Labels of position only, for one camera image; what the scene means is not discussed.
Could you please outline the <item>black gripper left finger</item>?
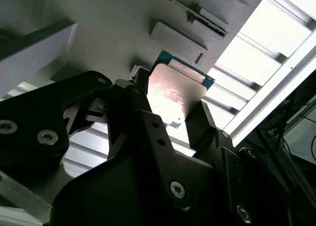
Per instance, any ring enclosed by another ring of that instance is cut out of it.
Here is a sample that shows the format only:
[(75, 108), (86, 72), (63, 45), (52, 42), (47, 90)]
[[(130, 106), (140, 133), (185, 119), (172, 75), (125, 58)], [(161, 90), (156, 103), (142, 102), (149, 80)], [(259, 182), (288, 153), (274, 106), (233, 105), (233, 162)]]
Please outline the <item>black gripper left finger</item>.
[(72, 181), (62, 177), (61, 167), (70, 137), (95, 122), (108, 125), (110, 159), (128, 153), (148, 157), (162, 183), (163, 160), (174, 177), (180, 174), (162, 119), (144, 90), (88, 71), (1, 102), (1, 197), (17, 206), (53, 205)]

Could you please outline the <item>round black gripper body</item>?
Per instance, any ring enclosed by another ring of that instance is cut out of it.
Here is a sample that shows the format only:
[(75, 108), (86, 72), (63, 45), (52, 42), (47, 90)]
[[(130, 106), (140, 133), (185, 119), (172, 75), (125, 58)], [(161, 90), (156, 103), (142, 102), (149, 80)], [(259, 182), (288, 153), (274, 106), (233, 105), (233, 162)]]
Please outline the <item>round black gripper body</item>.
[(68, 183), (55, 199), (53, 226), (289, 226), (288, 206), (273, 193), (249, 187), (240, 158), (209, 147), (167, 160), (162, 183), (148, 157), (112, 158)]

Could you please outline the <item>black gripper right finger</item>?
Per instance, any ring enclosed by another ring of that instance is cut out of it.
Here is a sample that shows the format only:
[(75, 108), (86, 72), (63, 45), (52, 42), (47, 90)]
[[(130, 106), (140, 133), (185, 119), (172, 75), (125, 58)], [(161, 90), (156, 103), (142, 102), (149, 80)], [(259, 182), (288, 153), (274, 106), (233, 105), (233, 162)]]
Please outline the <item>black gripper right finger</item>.
[(199, 102), (185, 119), (194, 158), (211, 165), (215, 215), (229, 224), (251, 224), (251, 202), (245, 171), (230, 136), (217, 128), (208, 106)]

